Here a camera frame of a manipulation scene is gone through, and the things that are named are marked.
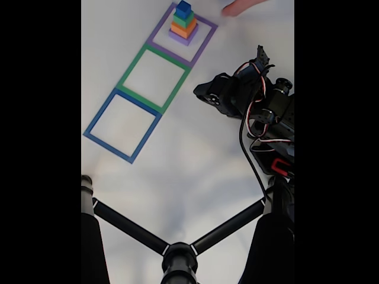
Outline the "person's hand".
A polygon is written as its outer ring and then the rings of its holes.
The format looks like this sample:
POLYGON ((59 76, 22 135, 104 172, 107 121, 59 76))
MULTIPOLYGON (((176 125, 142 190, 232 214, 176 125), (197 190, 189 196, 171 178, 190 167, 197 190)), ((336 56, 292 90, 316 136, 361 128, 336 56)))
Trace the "person's hand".
POLYGON ((230 4, 226 5, 221 14, 224 17, 236 17, 246 11, 247 9, 265 2, 266 0, 235 0, 230 4))

